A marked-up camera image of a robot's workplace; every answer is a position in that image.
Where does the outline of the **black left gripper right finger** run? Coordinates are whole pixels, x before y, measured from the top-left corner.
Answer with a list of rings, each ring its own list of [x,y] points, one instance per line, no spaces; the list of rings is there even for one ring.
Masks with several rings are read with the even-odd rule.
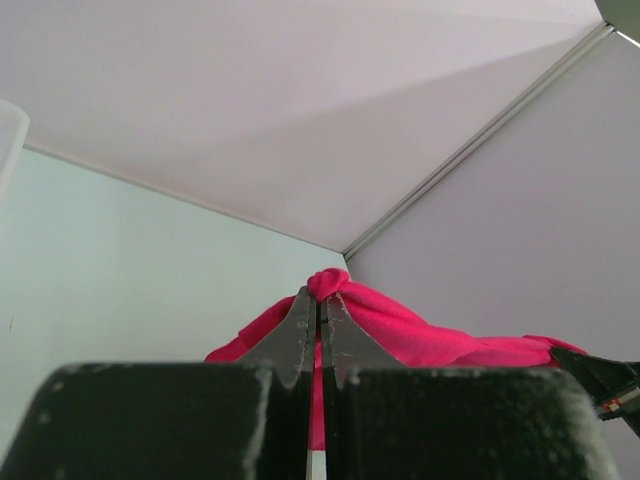
[[[616,479],[585,391],[551,368],[409,368],[319,306],[331,479]]]

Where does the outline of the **white perforated plastic basket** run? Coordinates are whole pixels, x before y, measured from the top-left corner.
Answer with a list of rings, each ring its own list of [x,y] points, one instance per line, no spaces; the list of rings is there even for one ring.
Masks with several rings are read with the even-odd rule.
[[[30,118],[24,110],[8,101],[1,100],[0,104],[0,192],[1,200],[4,200],[28,133]]]

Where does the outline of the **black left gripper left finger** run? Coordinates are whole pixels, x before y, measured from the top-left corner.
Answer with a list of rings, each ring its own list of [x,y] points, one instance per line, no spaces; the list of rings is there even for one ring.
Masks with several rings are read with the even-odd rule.
[[[40,386],[5,479],[307,479],[316,301],[232,363],[84,363]]]

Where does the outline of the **aluminium frame rail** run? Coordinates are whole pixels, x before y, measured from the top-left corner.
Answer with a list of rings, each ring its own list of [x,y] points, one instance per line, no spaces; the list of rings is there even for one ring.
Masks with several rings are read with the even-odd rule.
[[[581,60],[590,55],[604,40],[612,36],[615,32],[615,27],[607,22],[602,22],[589,32],[485,126],[461,145],[440,166],[406,194],[393,208],[385,213],[363,234],[358,236],[357,239],[343,251],[344,259],[346,261],[351,260],[383,232],[388,230],[415,204],[444,181],[447,176],[469,160],[473,154],[479,151],[501,129],[506,127],[519,114],[523,113],[527,107],[559,82]]]

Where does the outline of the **crimson red t shirt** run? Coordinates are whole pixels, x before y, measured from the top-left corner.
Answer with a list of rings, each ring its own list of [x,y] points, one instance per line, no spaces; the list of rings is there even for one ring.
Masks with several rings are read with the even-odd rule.
[[[427,323],[415,312],[364,284],[349,273],[328,268],[307,281],[310,294],[323,301],[340,294],[351,317],[396,360],[408,367],[551,367],[559,368],[551,349],[560,347],[580,354],[585,350],[564,341],[536,335],[522,337],[474,337],[460,330]],[[286,317],[295,295],[285,297],[240,330],[227,345],[205,357],[209,363],[239,360]],[[325,450],[322,374],[314,372],[313,420],[309,445]]]

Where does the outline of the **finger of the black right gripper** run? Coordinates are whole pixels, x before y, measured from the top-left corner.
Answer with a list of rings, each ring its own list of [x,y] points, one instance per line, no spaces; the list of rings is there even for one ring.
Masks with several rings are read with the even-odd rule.
[[[551,356],[590,395],[602,421],[622,419],[639,436],[639,363],[553,347]]]

